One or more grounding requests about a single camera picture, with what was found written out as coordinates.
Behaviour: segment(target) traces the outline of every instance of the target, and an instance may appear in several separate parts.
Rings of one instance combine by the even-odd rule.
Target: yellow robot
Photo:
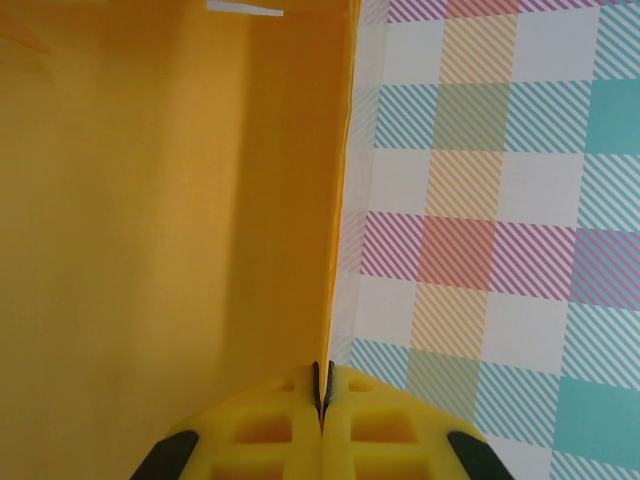
[[[463,420],[349,367],[318,363],[175,425],[132,480],[512,479]]]

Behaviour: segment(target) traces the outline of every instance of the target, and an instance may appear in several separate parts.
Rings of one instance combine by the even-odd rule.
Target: plaid wallpaper
[[[640,2],[365,1],[331,355],[640,478]]]

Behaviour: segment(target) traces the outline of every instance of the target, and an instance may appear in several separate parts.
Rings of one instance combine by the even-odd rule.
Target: black rubber part
[[[320,364],[313,362],[311,365],[313,368],[313,385],[311,386],[313,392],[313,404],[318,412],[318,420],[322,419],[322,400],[320,398]]]
[[[488,443],[464,432],[447,435],[470,480],[514,480]]]
[[[178,432],[154,445],[131,480],[178,480],[198,443],[192,430]]]
[[[324,392],[324,401],[322,402],[322,418],[327,413],[327,408],[331,403],[331,395],[333,393],[333,368],[335,367],[333,360],[329,361],[329,371],[327,372],[327,390]]]

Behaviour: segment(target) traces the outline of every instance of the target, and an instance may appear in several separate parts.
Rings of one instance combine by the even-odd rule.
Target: yellow wall
[[[204,3],[0,0],[53,52],[0,36],[5,478],[125,478],[324,354],[349,19]]]

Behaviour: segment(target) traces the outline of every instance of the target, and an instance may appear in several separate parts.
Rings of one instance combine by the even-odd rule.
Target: checkered backdrop
[[[365,0],[331,355],[640,478],[640,3]]]

